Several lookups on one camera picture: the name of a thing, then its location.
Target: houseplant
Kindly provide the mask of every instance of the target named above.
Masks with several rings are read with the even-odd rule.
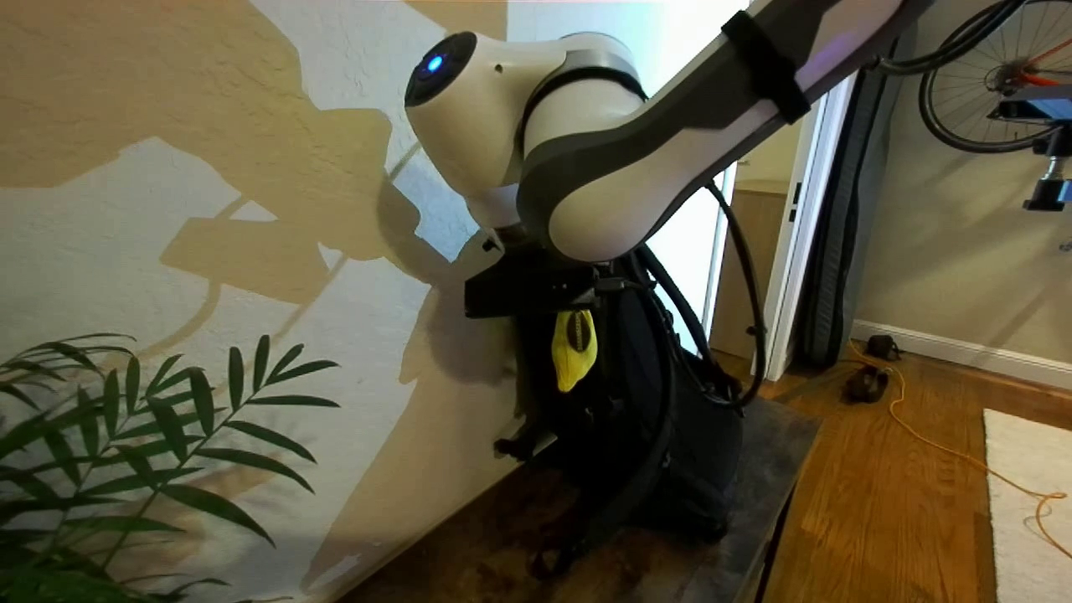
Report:
[[[335,363],[302,344],[274,356],[269,335],[253,352],[227,349],[225,391],[209,370],[167,356],[148,370],[125,335],[81,335],[16,352],[0,365],[0,598],[184,598],[172,579],[143,591],[118,575],[142,537],[173,537],[158,502],[234,524],[271,544],[269,530],[204,487],[217,469],[253,469],[311,490],[295,459],[314,457],[258,422],[258,410],[335,410],[295,386]]]

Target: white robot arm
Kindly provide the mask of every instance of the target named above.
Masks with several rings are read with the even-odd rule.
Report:
[[[454,32],[414,69],[406,109],[483,227],[521,227],[568,262],[612,262],[928,4],[766,0],[727,19],[655,96],[602,32]]]

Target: white baseboard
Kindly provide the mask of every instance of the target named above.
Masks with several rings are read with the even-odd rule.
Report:
[[[1072,365],[1055,359],[1022,356],[1008,349],[984,349],[975,342],[941,337],[941,335],[894,329],[883,323],[856,323],[851,335],[856,337],[891,335],[904,352],[916,352],[916,356],[973,365],[973,370],[1008,374],[1018,381],[1072,389]]]

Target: wall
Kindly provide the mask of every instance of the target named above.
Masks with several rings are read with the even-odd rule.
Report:
[[[217,370],[227,344],[264,333],[342,365],[311,386],[340,411],[263,416],[318,457],[302,464],[314,495],[214,481],[280,550],[201,527],[158,567],[227,575],[209,598],[326,595],[511,469],[491,457],[515,422],[511,335],[458,309],[458,285],[491,258],[415,147],[406,76],[444,29],[600,28],[663,80],[695,49],[673,11],[683,4],[5,4],[0,356],[118,329],[148,363],[184,352]]]
[[[917,28],[931,46],[973,6],[941,4]],[[916,344],[1013,374],[1072,386],[1072,225],[1022,202],[1044,161],[962,154],[939,144],[900,89],[876,225],[865,240],[859,317],[904,329]]]

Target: black cable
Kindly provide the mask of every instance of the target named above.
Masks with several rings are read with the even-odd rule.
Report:
[[[973,19],[966,19],[936,55],[912,56],[912,61],[891,61],[883,56],[877,66],[886,75],[925,75],[939,69],[960,56],[966,56],[975,45],[982,45],[988,32],[996,32],[1018,6],[1032,0],[996,0],[993,6],[979,11]]]
[[[755,365],[752,386],[749,386],[749,391],[741,395],[741,402],[752,402],[752,400],[762,391],[765,371],[766,371],[766,325],[765,325],[765,309],[762,309],[756,265],[755,265],[755,258],[752,258],[749,237],[743,237],[741,220],[738,220],[738,214],[732,212],[725,190],[721,190],[716,183],[704,183],[704,186],[713,194],[716,209],[721,209],[721,212],[727,214],[727,220],[732,220],[732,237],[735,237],[738,262],[741,262],[743,285],[749,285],[749,304],[752,304],[752,317],[755,317],[755,325],[752,325],[749,333],[752,333],[755,342],[756,342],[756,365]]]

